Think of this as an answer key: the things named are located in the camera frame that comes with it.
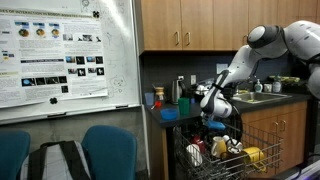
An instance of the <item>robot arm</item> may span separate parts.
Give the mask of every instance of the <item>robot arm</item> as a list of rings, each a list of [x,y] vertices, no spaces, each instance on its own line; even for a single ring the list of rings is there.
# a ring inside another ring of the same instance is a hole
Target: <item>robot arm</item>
[[[216,83],[202,99],[202,111],[210,116],[228,117],[232,106],[221,95],[222,88],[228,83],[246,80],[260,59],[278,58],[288,50],[303,60],[320,57],[320,26],[298,21],[285,29],[279,26],[258,26],[253,29],[248,36],[248,45],[239,49],[229,68],[219,75]],[[317,82],[320,65],[310,67],[312,75],[309,78],[309,89],[313,95],[320,98],[320,83]]]

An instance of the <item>chair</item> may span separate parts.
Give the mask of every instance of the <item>chair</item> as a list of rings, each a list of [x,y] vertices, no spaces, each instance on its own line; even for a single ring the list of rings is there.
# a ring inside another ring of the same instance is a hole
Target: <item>chair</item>
[[[96,180],[135,179],[137,140],[132,133],[113,126],[93,126],[82,146],[88,150],[91,174]]]
[[[19,130],[0,131],[0,179],[17,179],[29,148],[29,133]]]

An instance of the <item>poster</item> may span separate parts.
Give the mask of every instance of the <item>poster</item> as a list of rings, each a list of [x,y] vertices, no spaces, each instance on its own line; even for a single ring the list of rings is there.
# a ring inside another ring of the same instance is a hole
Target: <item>poster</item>
[[[0,108],[107,96],[99,19],[0,11]]]

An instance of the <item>dish rack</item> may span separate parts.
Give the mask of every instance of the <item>dish rack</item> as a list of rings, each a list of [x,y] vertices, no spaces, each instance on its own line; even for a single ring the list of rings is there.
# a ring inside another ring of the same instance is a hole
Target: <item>dish rack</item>
[[[208,134],[212,136],[223,136],[225,134],[232,138],[241,138],[243,148],[258,147],[264,154],[264,158],[259,161],[265,165],[266,171],[279,168],[280,163],[280,144],[282,139],[272,133],[268,133],[249,125],[241,125],[241,129],[235,126],[225,124],[224,130],[208,130]],[[183,179],[190,180],[238,180],[247,179],[249,174],[261,172],[253,164],[246,161],[248,154],[239,154],[238,156],[221,159],[211,155],[211,143],[207,140],[205,142],[205,152],[200,152],[198,148],[192,149],[195,154],[190,154],[190,138],[192,130],[186,125],[176,126],[174,132],[174,155],[176,159],[176,166],[184,173]]]

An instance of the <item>lower cabinet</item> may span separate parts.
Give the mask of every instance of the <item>lower cabinet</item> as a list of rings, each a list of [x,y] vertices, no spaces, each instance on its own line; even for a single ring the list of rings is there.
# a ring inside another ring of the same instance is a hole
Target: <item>lower cabinet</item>
[[[243,123],[249,127],[275,134],[283,139],[280,145],[280,161],[279,157],[274,157],[274,162],[278,161],[279,167],[270,166],[267,173],[252,173],[251,177],[272,177],[303,162],[307,101],[243,113],[241,117]]]

